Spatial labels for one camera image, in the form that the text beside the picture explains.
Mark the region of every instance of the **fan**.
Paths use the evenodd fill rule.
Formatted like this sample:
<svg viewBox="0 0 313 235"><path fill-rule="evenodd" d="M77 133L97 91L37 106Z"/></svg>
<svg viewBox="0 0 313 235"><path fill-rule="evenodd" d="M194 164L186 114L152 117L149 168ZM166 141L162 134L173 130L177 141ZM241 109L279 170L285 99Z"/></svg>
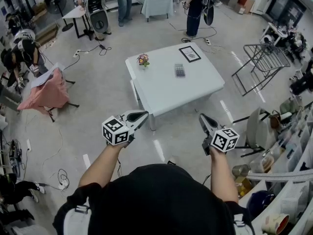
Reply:
<svg viewBox="0 0 313 235"><path fill-rule="evenodd" d="M67 3L67 0L45 0L45 3L47 5L47 11L51 14L58 14L60 13L63 17L62 11L65 9L65 5ZM65 22L65 26L62 28L62 31L67 31L73 27L73 23L67 24L65 19L63 19Z"/></svg>

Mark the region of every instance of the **pink cloth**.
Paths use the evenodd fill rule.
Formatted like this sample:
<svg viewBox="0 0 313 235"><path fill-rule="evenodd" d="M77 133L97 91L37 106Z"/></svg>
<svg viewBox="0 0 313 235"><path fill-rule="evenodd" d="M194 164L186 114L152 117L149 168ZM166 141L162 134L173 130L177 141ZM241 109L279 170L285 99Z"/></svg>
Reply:
<svg viewBox="0 0 313 235"><path fill-rule="evenodd" d="M30 96L18 106L18 110L35 109L48 115L44 108L62 108L69 101L65 80L60 69L53 71L53 77L43 85L31 89Z"/></svg>

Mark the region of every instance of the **calculator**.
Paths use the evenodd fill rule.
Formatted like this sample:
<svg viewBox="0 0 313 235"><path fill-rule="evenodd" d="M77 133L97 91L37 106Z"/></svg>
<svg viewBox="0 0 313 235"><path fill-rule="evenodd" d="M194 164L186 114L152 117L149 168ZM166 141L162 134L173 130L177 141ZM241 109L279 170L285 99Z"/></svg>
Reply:
<svg viewBox="0 0 313 235"><path fill-rule="evenodd" d="M177 78L184 78L186 76L185 69L182 64L175 64L175 75Z"/></svg>

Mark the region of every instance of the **cup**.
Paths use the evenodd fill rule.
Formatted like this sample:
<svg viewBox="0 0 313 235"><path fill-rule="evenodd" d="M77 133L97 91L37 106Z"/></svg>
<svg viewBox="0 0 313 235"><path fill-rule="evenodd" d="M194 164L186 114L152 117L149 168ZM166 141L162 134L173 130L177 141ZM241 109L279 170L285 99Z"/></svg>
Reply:
<svg viewBox="0 0 313 235"><path fill-rule="evenodd" d="M270 214L262 224L262 231L272 235L279 235L287 226L288 214Z"/></svg>

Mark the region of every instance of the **gray floor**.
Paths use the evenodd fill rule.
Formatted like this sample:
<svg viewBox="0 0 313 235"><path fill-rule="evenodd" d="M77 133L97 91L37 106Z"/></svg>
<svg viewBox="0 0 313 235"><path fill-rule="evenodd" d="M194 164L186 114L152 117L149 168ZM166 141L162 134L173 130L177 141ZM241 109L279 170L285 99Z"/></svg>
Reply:
<svg viewBox="0 0 313 235"><path fill-rule="evenodd" d="M117 25L116 12L109 13L112 35L103 44L112 50L105 56L98 55L99 48L81 53L80 61L65 71L67 79L76 81L75 85L69 86L70 101L80 104L80 108L68 106L54 110L55 123L35 110L22 111L19 116L7 110L9 126L4 133L7 139L15 138L21 142L24 163L27 139L30 139L33 149L28 153L25 179L57 187L58 180L54 173L60 168L68 173L70 186L62 194L46 188L47 193L39 196L38 204L29 198L24 198L20 204L28 208L35 216L36 223L46 227L51 234L54 234L51 223L56 211L66 201L65 197L73 194L86 170L83 155L88 154L93 162L106 146L101 123L111 115L138 109L125 60L136 54L180 44L184 37L180 30L185 29L187 16L181 6L177 7L175 3L175 15L170 19L157 16L150 18L149 23L140 15L140 9L141 6L133 7L133 21L124 27ZM202 39L195 42L206 51L207 57L225 80L225 87L210 98L203 98L158 117L155 132L150 131L147 124L144 125L136 133L136 140L120 154L123 175L138 166L164 163L171 156L177 156L179 165L195 180L203 182L210 173L211 161L201 147L205 134L198 122L199 112L230 126L232 120L249 116L260 105L269 111L279 110L279 105L291 96L288 78L294 74L294 66L282 70L261 92L252 91L245 97L241 96L231 78L231 74L246 59L243 45L258 43L266 25L260 16L239 15L226 6L216 9L212 26L217 34L210 38L212 46L207 46ZM203 21L201 27L207 27ZM82 22L79 22L79 29L82 32ZM213 33L212 29L200 29L198 36ZM44 53L52 63L60 62L68 66L75 62L72 56L78 48L89 50L97 44L87 37L77 39L72 28L60 33L54 45L44 49ZM30 84L23 92L25 98L29 92ZM303 100L308 102L310 96L305 94ZM242 132L245 123L234 127ZM57 155L43 164L59 149ZM251 159L240 159L241 152L228 152L230 167Z"/></svg>

